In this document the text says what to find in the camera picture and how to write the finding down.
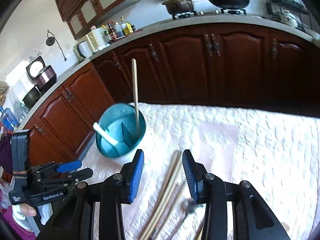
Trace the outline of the left hand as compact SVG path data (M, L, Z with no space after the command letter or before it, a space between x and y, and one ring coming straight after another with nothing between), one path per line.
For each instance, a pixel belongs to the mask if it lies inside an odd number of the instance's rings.
M37 211L27 203L12 205L11 208L14 221L25 231L33 232L33 228L28 222L27 217L35 217Z

